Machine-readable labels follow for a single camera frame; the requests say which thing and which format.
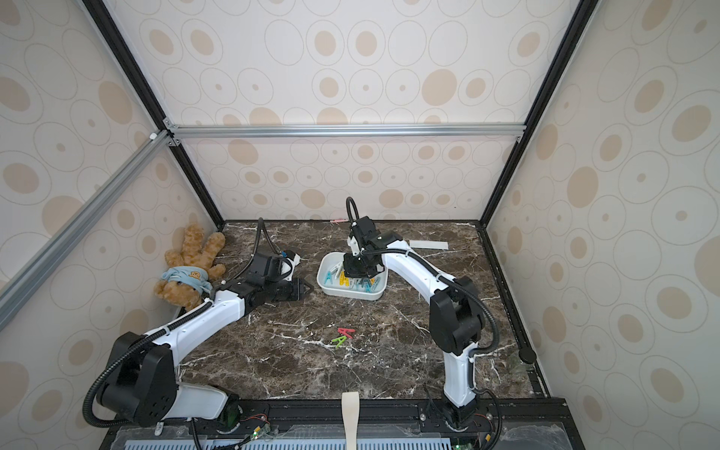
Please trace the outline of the white plastic storage box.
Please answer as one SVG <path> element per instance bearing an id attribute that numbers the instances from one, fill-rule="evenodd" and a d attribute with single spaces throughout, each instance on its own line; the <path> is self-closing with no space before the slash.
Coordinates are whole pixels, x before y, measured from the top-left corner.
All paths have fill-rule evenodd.
<path id="1" fill-rule="evenodd" d="M 336 265 L 343 264 L 343 253 L 342 252 L 330 252 L 322 258 L 320 263 L 316 281 L 322 291 L 328 296 L 338 296 L 343 298 L 358 299 L 365 301 L 376 301 L 379 300 L 387 286 L 387 273 L 382 272 L 379 275 L 373 277 L 377 279 L 377 289 L 375 292 L 363 292 L 359 286 L 361 279 L 352 279 L 354 285 L 352 288 L 347 289 L 339 285 L 339 279 L 334 279 L 331 284 L 324 284 L 324 277 L 328 271 L 331 272 L 332 268 Z"/>

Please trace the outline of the yellow clothespin apart from pile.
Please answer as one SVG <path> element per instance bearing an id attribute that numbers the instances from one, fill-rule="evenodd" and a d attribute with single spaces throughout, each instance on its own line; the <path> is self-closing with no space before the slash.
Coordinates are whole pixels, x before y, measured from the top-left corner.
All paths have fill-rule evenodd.
<path id="1" fill-rule="evenodd" d="M 349 279 L 349 278 L 346 277 L 344 274 L 341 274 L 341 275 L 339 276 L 339 285 L 340 285 L 341 287 L 350 289 L 350 288 L 352 288 L 352 286 L 354 285 L 354 282 L 353 282 L 352 279 Z"/>

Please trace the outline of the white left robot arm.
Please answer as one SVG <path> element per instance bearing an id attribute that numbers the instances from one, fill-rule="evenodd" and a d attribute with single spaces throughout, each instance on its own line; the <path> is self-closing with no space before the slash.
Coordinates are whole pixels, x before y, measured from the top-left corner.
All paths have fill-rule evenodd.
<path id="1" fill-rule="evenodd" d="M 205 419 L 233 429 L 242 408 L 236 394 L 182 382 L 180 364 L 219 330 L 258 307 L 304 299 L 312 285 L 294 276 L 300 257 L 257 254 L 242 277 L 226 281 L 199 307 L 144 335 L 127 332 L 112 347 L 105 370 L 82 402 L 88 425 L 152 427 L 169 419 Z"/>

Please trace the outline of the pink red clothespin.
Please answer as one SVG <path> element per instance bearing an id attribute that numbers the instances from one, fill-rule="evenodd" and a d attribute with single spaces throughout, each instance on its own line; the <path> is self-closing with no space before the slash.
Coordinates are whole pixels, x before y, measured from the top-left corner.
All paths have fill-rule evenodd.
<path id="1" fill-rule="evenodd" d="M 352 339 L 354 337 L 354 333 L 356 333 L 356 330 L 354 330 L 352 328 L 343 328 L 343 327 L 339 327 L 337 329 L 337 331 L 339 332 L 339 335 L 342 335 L 342 336 L 346 337 L 347 339 Z"/>

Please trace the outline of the white clothespin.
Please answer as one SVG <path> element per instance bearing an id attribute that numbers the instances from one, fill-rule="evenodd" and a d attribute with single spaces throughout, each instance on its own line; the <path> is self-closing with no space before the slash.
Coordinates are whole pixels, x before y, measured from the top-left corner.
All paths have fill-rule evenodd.
<path id="1" fill-rule="evenodd" d="M 340 262 L 339 264 L 336 264 L 336 265 L 332 268 L 331 274 L 332 274 L 332 276 L 333 276 L 335 279 L 338 279 L 338 278 L 339 278 L 339 274 L 342 272 L 342 270 L 343 270 L 343 264 Z"/>

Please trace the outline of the green clothespin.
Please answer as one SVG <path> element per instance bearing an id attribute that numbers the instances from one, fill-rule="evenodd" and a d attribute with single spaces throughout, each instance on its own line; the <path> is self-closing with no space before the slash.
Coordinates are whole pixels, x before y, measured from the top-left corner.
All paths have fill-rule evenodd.
<path id="1" fill-rule="evenodd" d="M 339 336 L 339 337 L 336 337 L 335 339 L 332 339 L 331 344 L 334 345 L 336 348 L 339 348 L 339 347 L 341 347 L 341 345 L 343 345 L 343 343 L 345 343 L 345 341 L 347 341 L 346 336 Z"/>

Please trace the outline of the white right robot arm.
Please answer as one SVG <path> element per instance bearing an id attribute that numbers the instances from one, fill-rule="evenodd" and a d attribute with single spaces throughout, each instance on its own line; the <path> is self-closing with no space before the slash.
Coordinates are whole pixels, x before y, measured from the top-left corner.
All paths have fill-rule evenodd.
<path id="1" fill-rule="evenodd" d="M 394 232 L 380 232 L 369 217 L 350 220 L 350 251 L 343 271 L 350 279 L 372 279 L 386 271 L 401 276 L 429 304 L 429 333 L 444 353 L 441 411 L 454 429 L 476 413 L 480 390 L 474 383 L 474 358 L 497 349 L 498 324 L 469 277 L 454 277 L 416 253 Z"/>

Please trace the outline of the teal clothespin cluster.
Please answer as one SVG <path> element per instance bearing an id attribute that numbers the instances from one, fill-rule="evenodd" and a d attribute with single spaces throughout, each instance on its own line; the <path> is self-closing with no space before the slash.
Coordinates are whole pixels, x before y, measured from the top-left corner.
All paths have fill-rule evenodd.
<path id="1" fill-rule="evenodd" d="M 377 289 L 377 284 L 377 279 L 361 279 L 359 281 L 359 286 L 365 293 L 374 293 Z"/>

